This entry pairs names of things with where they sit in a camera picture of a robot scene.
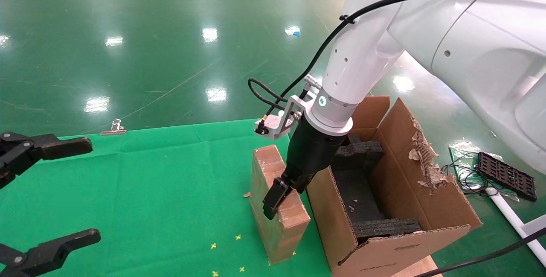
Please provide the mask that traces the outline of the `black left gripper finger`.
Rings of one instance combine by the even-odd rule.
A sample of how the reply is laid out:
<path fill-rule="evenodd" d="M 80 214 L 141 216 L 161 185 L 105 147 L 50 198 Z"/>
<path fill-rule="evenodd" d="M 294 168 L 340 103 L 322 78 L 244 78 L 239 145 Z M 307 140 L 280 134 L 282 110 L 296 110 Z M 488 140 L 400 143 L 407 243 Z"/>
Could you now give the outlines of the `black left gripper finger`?
<path fill-rule="evenodd" d="M 26 136 L 3 132 L 0 135 L 0 188 L 40 160 L 60 160 L 92 151 L 93 145 L 87 137 L 61 140 L 54 134 Z"/>
<path fill-rule="evenodd" d="M 95 228 L 43 242 L 26 252 L 0 245 L 2 277 L 37 277 L 62 268 L 68 254 L 98 243 L 101 233 Z"/>

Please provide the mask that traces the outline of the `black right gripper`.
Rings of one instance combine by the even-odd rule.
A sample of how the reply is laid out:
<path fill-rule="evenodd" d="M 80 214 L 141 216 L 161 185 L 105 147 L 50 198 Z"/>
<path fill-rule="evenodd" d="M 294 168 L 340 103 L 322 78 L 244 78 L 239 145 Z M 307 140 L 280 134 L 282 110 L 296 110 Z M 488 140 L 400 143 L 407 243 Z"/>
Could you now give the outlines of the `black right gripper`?
<path fill-rule="evenodd" d="M 289 141 L 284 174 L 273 180 L 263 199 L 264 216 L 273 220 L 293 189 L 302 194 L 313 177 L 331 164 L 345 139 L 346 135 L 322 133 L 308 122 L 306 116 L 302 116 Z"/>

